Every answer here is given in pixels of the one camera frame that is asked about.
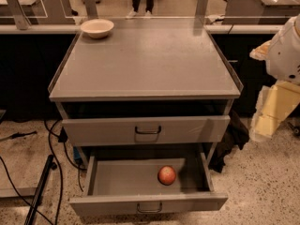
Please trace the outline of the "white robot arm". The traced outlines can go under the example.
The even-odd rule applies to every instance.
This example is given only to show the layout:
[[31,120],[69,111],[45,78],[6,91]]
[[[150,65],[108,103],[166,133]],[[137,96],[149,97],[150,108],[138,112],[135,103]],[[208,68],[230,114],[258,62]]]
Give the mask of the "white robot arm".
[[262,87],[250,125],[250,138],[262,142],[300,104],[300,15],[291,17],[249,56],[264,61],[267,74],[277,80],[271,87]]

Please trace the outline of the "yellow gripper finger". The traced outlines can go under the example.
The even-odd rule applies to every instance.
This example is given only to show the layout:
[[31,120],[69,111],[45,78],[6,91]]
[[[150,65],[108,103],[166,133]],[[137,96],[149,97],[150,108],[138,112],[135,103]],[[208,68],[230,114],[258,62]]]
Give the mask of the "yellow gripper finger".
[[300,86],[277,81],[271,87],[264,86],[259,93],[250,125],[250,139],[262,142],[271,139],[280,124],[300,104]]
[[268,50],[270,46],[271,41],[268,40],[264,42],[262,45],[258,46],[257,48],[253,49],[249,56],[253,59],[263,61],[267,59],[268,56]]

